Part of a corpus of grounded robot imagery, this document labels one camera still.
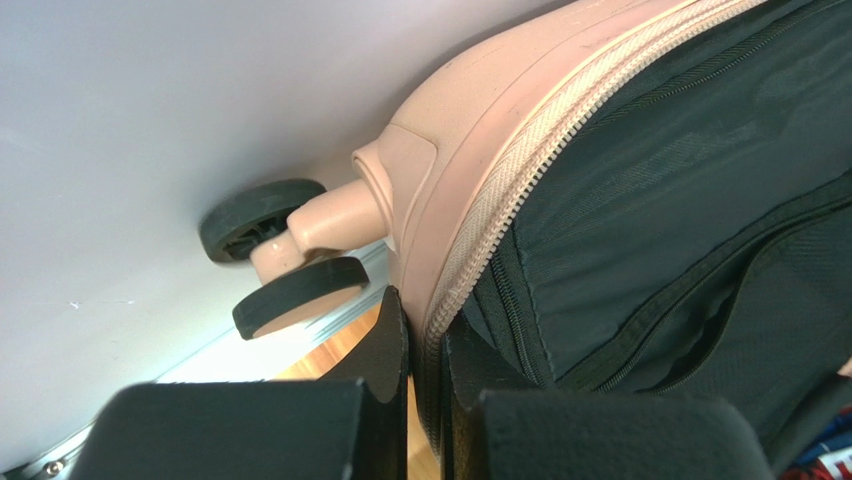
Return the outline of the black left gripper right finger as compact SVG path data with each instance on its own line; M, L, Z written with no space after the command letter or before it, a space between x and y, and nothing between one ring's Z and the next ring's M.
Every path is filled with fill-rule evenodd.
M446 479L769 479L730 404L690 396L539 389L464 319L444 336Z

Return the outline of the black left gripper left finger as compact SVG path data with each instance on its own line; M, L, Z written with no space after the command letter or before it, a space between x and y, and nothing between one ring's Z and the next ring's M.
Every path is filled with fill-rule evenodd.
M103 408L75 479L402 479L409 335L387 288L370 332L316 380L137 384Z

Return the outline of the pink suitcase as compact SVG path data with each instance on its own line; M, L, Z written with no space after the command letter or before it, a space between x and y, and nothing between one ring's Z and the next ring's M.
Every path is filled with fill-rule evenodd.
M333 310L388 249L446 474L528 476L599 434L585 394L720 399L761 472L814 463L851 405L851 5L575 1L438 69L333 190L239 192L199 226L261 285L253 340Z

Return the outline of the red black plaid shirt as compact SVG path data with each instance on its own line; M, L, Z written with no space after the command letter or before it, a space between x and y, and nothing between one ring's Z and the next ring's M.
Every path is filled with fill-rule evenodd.
M851 429L820 436L795 462L789 479L850 479Z

